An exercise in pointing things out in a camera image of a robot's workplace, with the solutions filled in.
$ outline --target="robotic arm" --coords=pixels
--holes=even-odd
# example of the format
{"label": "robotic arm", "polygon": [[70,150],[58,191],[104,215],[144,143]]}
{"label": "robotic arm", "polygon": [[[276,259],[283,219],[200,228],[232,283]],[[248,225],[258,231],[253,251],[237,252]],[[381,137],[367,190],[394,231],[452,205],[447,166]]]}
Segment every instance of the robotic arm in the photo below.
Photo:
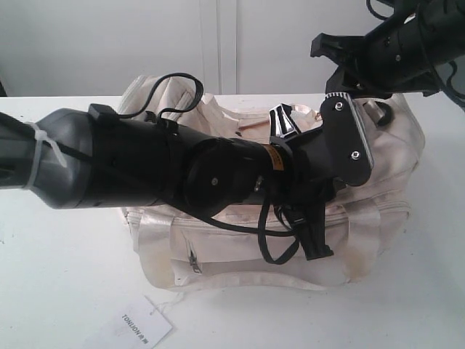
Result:
{"label": "robotic arm", "polygon": [[[299,246],[308,260],[330,256],[325,204],[337,190],[364,184],[373,166],[352,99],[442,89],[434,65],[465,55],[465,0],[396,9],[364,37],[320,34],[312,56],[321,55],[338,65],[320,107],[323,125],[301,132],[291,107],[279,105],[270,111],[266,145],[212,137],[163,119],[167,111],[192,110],[203,94],[199,80],[183,73],[160,79],[145,107],[130,115],[90,105],[87,113],[60,109],[28,125],[0,113],[0,187],[30,189],[58,209],[169,204],[218,228],[256,234],[264,259],[273,264],[287,262]],[[172,76],[195,82],[191,105],[149,112],[149,122],[132,120]],[[387,104],[373,108],[380,123],[389,122]],[[211,218],[231,204],[262,205],[258,227]],[[266,229],[271,205],[287,231]],[[266,236],[295,241],[274,260]]]}

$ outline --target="white table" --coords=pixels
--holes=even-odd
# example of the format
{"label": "white table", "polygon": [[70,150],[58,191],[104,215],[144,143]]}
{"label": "white table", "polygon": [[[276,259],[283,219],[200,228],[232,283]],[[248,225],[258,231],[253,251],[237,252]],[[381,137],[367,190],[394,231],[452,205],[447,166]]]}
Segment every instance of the white table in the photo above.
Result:
{"label": "white table", "polygon": [[[322,95],[221,96],[227,108]],[[406,234],[359,284],[327,292],[243,287],[188,295],[157,348],[465,348],[465,113],[444,96],[408,96],[426,134],[408,196]],[[0,98],[37,121],[57,108],[117,106],[119,97]],[[114,209],[54,211],[32,193],[0,191],[0,348],[80,348],[141,294],[174,295],[142,274]]]}

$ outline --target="white cable tie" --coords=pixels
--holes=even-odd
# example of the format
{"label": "white cable tie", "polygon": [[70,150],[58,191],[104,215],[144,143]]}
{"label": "white cable tie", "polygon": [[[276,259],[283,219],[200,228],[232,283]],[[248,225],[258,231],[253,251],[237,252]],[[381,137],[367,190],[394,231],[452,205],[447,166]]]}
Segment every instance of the white cable tie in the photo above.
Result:
{"label": "white cable tie", "polygon": [[60,147],[58,146],[57,142],[55,142],[53,139],[51,139],[47,132],[39,129],[39,126],[34,124],[33,122],[27,122],[26,124],[30,125],[34,131],[36,132],[34,134],[34,138],[36,139],[36,149],[34,151],[34,158],[32,162],[32,167],[31,167],[31,175],[29,176],[29,180],[27,184],[24,186],[23,189],[31,189],[33,186],[34,182],[36,181],[37,178],[37,173],[39,172],[39,164],[41,161],[41,155],[42,155],[42,143],[47,142],[50,144],[50,147],[52,147],[53,153],[57,157],[58,162],[62,167],[68,167],[68,163],[65,159],[65,156],[63,155]]}

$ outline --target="dirty white bag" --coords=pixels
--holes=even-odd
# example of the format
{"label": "dirty white bag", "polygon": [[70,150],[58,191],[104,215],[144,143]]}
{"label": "dirty white bag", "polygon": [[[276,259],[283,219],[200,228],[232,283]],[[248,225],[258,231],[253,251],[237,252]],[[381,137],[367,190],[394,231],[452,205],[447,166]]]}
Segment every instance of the dirty white bag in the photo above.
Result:
{"label": "dirty white bag", "polygon": [[[119,113],[139,110],[158,78],[140,76],[124,94]],[[148,110],[185,108],[194,91],[183,79],[164,81]],[[370,180],[348,187],[326,204],[325,241],[334,256],[307,261],[302,248],[284,265],[262,259],[256,236],[221,230],[167,205],[127,207],[122,210],[139,254],[142,268],[153,286],[190,291],[226,286],[273,285],[300,289],[322,289],[368,275],[376,258],[388,249],[404,229],[409,205],[404,189],[424,148],[424,135],[402,95],[383,102],[394,111],[393,121],[376,126],[363,105],[367,139],[374,159]],[[303,105],[294,106],[293,117],[302,131],[321,125],[319,114]],[[204,95],[189,113],[163,117],[198,131],[221,137],[243,137],[260,143],[269,141],[268,110],[240,113],[225,110],[213,95]],[[145,114],[136,119],[144,119]],[[256,227],[260,206],[233,205],[215,218],[235,225]],[[269,215],[267,228],[281,224]],[[294,238],[267,237],[272,255],[280,255]]]}

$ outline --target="zipper pull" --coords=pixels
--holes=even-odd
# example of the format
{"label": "zipper pull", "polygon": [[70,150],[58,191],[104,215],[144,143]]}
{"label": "zipper pull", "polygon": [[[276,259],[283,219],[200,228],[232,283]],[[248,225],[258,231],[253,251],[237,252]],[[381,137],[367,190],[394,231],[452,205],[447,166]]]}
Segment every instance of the zipper pull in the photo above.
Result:
{"label": "zipper pull", "polygon": [[198,265],[197,257],[194,255],[193,250],[190,250],[189,263],[192,269],[194,270],[194,273],[202,274],[201,267]]}

